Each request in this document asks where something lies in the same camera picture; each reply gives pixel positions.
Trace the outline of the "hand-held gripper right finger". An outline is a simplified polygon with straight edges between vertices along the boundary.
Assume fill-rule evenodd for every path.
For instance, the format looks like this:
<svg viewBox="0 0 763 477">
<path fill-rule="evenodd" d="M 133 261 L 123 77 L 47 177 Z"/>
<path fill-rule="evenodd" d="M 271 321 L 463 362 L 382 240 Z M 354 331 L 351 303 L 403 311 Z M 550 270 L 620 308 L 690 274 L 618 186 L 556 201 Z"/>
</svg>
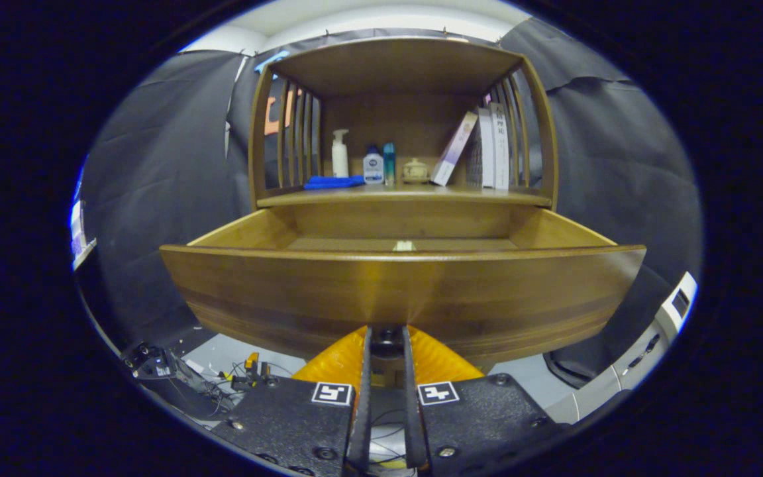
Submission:
<svg viewBox="0 0 763 477">
<path fill-rule="evenodd" d="M 401 329 L 405 464 L 417 474 L 493 474 L 566 438 L 505 372 L 485 375 L 437 339 Z"/>
</svg>

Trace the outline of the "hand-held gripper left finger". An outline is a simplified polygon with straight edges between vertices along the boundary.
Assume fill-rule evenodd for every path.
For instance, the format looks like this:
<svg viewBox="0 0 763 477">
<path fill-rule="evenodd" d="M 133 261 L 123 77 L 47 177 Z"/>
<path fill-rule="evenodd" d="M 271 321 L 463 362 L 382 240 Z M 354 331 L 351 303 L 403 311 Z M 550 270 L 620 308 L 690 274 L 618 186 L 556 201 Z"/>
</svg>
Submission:
<svg viewBox="0 0 763 477">
<path fill-rule="evenodd" d="M 372 328 L 330 345 L 293 377 L 267 376 L 213 429 L 216 437 L 283 469 L 364 476 L 370 465 Z"/>
</svg>

